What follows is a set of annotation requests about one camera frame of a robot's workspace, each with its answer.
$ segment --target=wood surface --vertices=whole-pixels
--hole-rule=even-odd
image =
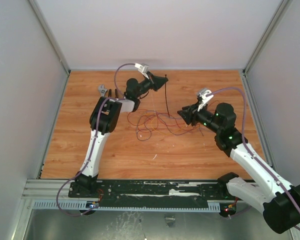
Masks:
[[[151,71],[157,76],[167,74],[166,85],[169,112],[178,117],[177,111],[182,107],[196,103],[196,93],[202,88],[216,91],[225,87],[243,89],[238,71],[235,70],[160,70]],[[120,71],[117,75],[118,86],[122,92],[129,78],[143,80],[137,71]],[[41,178],[68,179],[80,169],[90,140],[89,118],[100,93],[98,86],[104,84],[114,94],[113,71],[73,71],[70,74],[62,101],[48,154]],[[214,111],[218,102],[230,103],[237,115],[236,127],[241,129],[243,116],[243,99],[234,90],[215,95],[209,106]],[[155,110],[166,113],[165,88],[150,91],[141,100],[139,109]],[[144,110],[131,113],[129,120],[136,124]],[[158,131],[153,131],[147,141],[139,141],[136,127],[127,121],[127,113],[119,117],[116,129],[105,145],[99,166],[100,179],[217,179],[235,172],[244,179],[250,179],[245,170],[218,149],[214,133],[194,129],[186,134],[175,136],[169,134],[160,123]],[[183,129],[191,129],[182,119],[177,120]],[[152,122],[157,126],[157,119]],[[172,132],[185,132],[177,126],[170,127]],[[145,139],[149,133],[139,132]],[[251,117],[247,113],[245,136],[254,149],[263,157],[259,138]]]

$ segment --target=wall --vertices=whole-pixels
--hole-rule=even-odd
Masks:
[[[242,69],[280,0],[37,0],[71,69]]]
[[[0,0],[0,240],[35,178],[66,81],[26,0]]]
[[[300,0],[292,1],[248,73],[277,171],[300,184]]]

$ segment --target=gray floor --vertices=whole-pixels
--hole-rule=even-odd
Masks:
[[[168,227],[165,212],[97,211],[69,217],[58,210],[33,210],[26,240],[290,240],[276,234],[261,214],[251,209],[231,220],[218,213],[172,213]]]

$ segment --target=wrench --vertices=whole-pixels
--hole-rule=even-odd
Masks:
[[[100,86],[98,86],[98,90],[102,97],[104,97],[106,95],[106,92],[108,91],[108,89],[105,88],[104,84],[101,84]]]

